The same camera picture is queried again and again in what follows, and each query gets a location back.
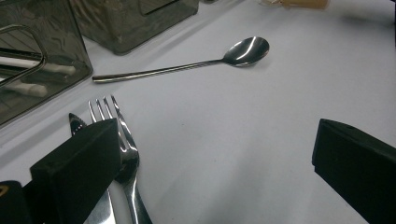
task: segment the fork tine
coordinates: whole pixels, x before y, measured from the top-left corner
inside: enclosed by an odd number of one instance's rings
[[[105,119],[105,114],[103,113],[102,106],[101,106],[101,104],[100,104],[98,99],[96,99],[95,101],[96,101],[96,105],[98,106],[100,116],[101,116],[102,120],[104,120]],[[111,114],[110,107],[108,106],[106,97],[103,97],[103,101],[105,102],[105,108],[106,108],[107,114],[112,119],[113,115]],[[94,122],[96,122],[96,116],[95,116],[95,114],[93,112],[91,102],[88,102],[88,105],[90,106],[92,120],[94,120]],[[120,149],[122,151],[124,151],[126,149],[126,146],[125,146],[124,142],[122,141],[122,137],[121,137],[121,133],[120,132],[119,132],[119,138],[120,138]]]
[[[102,109],[101,104],[99,103],[99,100],[96,99],[95,101],[96,101],[96,105],[98,106],[98,109],[99,109],[100,117],[102,118],[102,120],[105,120],[105,115],[103,114],[103,109]]]
[[[120,107],[117,104],[117,101],[113,95],[111,95],[111,100],[113,101],[113,105],[116,108],[117,117],[118,117],[118,120],[120,121],[121,128],[124,131],[124,135],[125,135],[126,141],[128,142],[129,147],[131,149],[137,151],[136,144],[134,143],[134,139],[132,138],[131,131],[129,131],[128,126],[126,125],[125,119],[123,118],[123,115],[121,114]]]
[[[91,101],[88,101],[88,107],[90,108],[92,123],[96,123],[96,116],[95,116],[95,112],[93,112]]]
[[[106,99],[105,96],[103,97],[103,102],[105,102],[105,108],[107,110],[108,116],[112,119],[113,118],[113,114],[110,111],[110,106],[108,106],[107,99]]]

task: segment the white tabletop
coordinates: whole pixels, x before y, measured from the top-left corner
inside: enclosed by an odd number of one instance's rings
[[[125,56],[85,40],[94,75],[219,59],[258,35],[267,57],[97,85],[90,79],[0,130],[0,177],[70,137],[68,113],[114,94],[141,163],[138,187],[153,223],[366,223],[315,172],[320,119],[396,147],[394,3],[331,1],[324,11],[255,0],[200,4],[198,14]]]

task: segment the metal fork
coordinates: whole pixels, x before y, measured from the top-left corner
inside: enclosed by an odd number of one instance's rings
[[[124,141],[121,137],[121,134],[119,133],[122,166],[115,180],[122,186],[122,189],[125,193],[132,222],[134,224],[152,224],[136,185],[137,168],[139,166],[139,153],[137,151],[136,144],[134,143],[134,139],[132,138],[131,132],[126,125],[125,119],[120,112],[119,105],[117,104],[117,101],[113,95],[111,95],[111,100],[117,113],[117,119],[120,122],[121,129],[126,139],[126,142],[123,143]],[[112,119],[113,115],[111,113],[110,106],[107,103],[106,97],[103,98],[103,102],[105,104],[108,117]],[[96,122],[97,119],[93,112],[92,104],[91,102],[88,102],[88,104],[92,121]],[[96,104],[100,113],[100,118],[106,119],[105,113],[103,112],[102,106],[98,99],[96,99]]]

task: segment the fork handle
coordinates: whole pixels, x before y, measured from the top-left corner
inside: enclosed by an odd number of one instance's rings
[[[137,189],[136,181],[131,181],[124,186],[124,192],[128,201],[129,210],[131,212],[132,223],[134,224],[152,224],[149,213],[143,204]]]

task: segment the metal spoon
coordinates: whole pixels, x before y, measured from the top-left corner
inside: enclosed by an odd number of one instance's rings
[[[227,51],[224,57],[219,60],[212,60],[202,63],[191,63],[186,65],[162,68],[162,69],[151,70],[146,72],[92,77],[92,80],[96,83],[125,81],[125,80],[137,79],[141,77],[152,77],[152,76],[157,76],[159,74],[171,73],[180,70],[202,67],[217,63],[226,63],[234,67],[244,67],[258,62],[268,53],[269,49],[270,49],[270,45],[264,38],[253,36],[251,38],[242,40],[236,43],[235,45],[233,45]]]

